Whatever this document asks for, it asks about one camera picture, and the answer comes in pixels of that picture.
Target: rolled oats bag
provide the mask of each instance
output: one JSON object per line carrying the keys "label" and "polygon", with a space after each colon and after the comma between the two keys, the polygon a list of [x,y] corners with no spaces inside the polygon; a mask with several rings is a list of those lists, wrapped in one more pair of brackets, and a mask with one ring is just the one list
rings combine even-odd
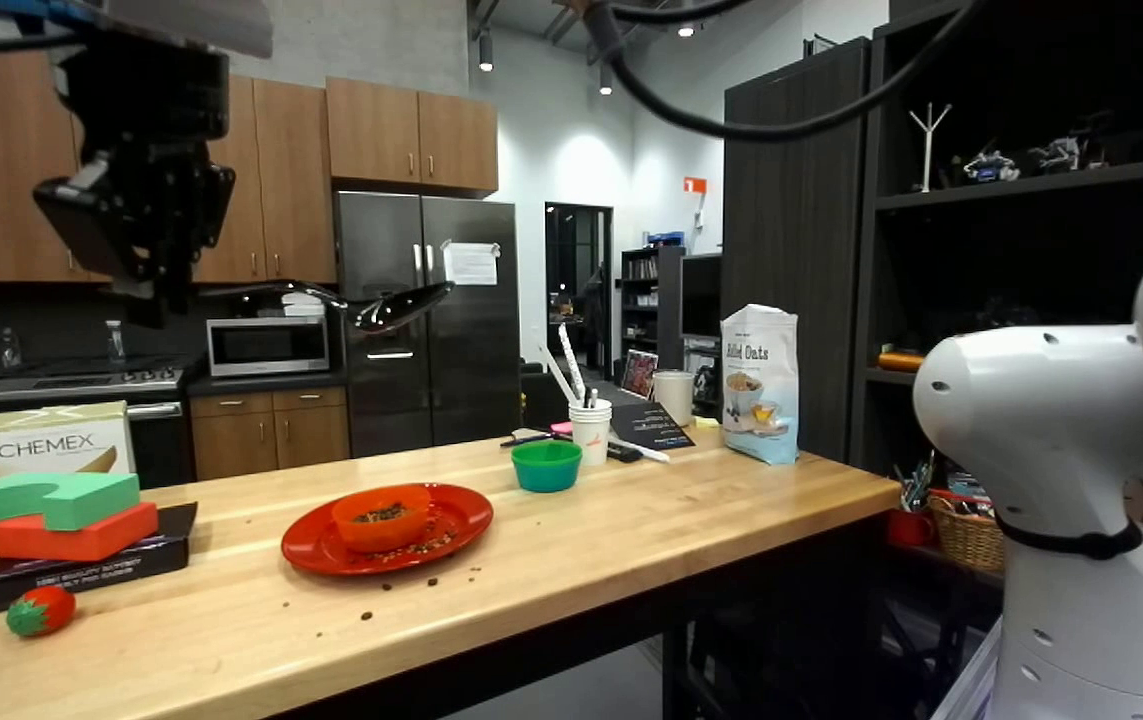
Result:
{"label": "rolled oats bag", "polygon": [[772,465],[798,461],[798,315],[745,305],[722,320],[722,441]]}

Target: microwave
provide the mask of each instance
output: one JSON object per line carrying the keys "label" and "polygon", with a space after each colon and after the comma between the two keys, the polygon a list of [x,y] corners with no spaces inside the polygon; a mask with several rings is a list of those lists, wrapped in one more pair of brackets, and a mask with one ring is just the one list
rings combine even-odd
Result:
{"label": "microwave", "polygon": [[327,315],[207,320],[206,347],[214,378],[330,369]]}

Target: green foam block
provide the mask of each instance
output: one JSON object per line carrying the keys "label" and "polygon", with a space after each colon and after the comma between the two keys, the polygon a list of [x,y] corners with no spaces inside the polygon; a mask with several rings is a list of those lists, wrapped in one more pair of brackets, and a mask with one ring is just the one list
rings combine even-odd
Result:
{"label": "green foam block", "polygon": [[47,530],[81,530],[139,503],[135,473],[18,473],[0,478],[0,520],[42,515]]}

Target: refrigerator door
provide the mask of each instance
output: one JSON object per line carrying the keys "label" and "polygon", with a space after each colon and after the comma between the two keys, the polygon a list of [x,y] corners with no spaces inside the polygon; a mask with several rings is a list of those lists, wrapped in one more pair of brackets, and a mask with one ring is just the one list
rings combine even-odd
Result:
{"label": "refrigerator door", "polygon": [[497,246],[497,283],[457,283],[429,313],[433,442],[503,437],[520,427],[517,246],[513,206],[425,197],[427,281],[448,278],[443,243]]}
{"label": "refrigerator door", "polygon": [[[424,283],[418,195],[335,193],[341,293],[368,301]],[[346,323],[347,427],[353,457],[433,445],[425,319],[387,336],[361,337]]]}

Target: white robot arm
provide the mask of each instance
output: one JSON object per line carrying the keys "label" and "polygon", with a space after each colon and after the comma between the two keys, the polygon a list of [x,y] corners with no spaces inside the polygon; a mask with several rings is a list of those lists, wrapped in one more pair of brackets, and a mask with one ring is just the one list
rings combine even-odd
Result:
{"label": "white robot arm", "polygon": [[943,341],[914,384],[924,432],[983,483],[1007,536],[988,720],[1143,720],[1143,282],[1135,325]]}

